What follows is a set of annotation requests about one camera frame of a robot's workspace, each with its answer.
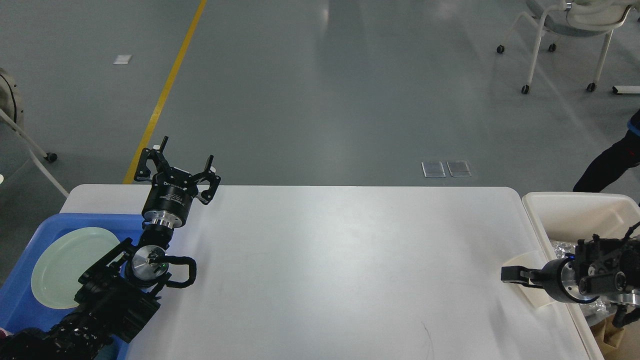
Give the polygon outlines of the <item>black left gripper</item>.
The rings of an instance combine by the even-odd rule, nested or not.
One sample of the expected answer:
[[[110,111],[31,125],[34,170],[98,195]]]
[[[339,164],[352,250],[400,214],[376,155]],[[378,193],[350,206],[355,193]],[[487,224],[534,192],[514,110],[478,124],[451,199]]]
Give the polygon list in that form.
[[[173,173],[163,153],[168,141],[169,137],[164,136],[160,145],[141,151],[135,168],[135,182],[151,183],[142,207],[144,221],[176,229],[186,224],[194,199],[202,205],[208,205],[214,199],[222,178],[213,166],[213,154],[208,156],[205,168],[199,173]],[[206,189],[199,190],[201,183],[206,183]]]

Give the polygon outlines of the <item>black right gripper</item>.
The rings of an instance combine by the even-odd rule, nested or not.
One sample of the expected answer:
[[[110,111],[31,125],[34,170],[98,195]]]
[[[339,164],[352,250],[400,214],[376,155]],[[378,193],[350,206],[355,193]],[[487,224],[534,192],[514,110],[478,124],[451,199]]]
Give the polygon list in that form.
[[[579,291],[574,259],[563,257],[547,262],[541,270],[521,265],[502,266],[501,281],[528,289],[543,289],[553,300],[561,303],[587,305],[598,299]]]

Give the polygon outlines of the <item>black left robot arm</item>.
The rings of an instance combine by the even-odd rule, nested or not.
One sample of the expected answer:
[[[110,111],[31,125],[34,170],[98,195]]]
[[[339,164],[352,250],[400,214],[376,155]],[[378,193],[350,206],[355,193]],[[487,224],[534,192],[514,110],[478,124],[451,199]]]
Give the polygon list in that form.
[[[77,307],[50,330],[25,328],[3,338],[3,360],[94,360],[114,338],[130,343],[141,332],[160,309],[162,289],[195,283],[196,260],[167,251],[193,201],[208,205],[222,178],[212,154],[199,173],[171,166],[168,141],[143,148],[135,168],[133,180],[151,184],[137,243],[127,237],[86,269],[78,277]]]

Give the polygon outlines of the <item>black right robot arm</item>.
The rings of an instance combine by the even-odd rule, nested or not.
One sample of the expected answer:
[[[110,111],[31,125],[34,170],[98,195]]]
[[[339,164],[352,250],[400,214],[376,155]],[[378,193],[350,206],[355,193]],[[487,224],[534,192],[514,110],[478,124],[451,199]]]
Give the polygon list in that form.
[[[612,326],[622,329],[639,321],[640,242],[633,236],[579,239],[574,252],[547,262],[541,269],[503,266],[500,280],[527,289],[542,289],[553,300],[589,305],[601,300],[615,306]]]

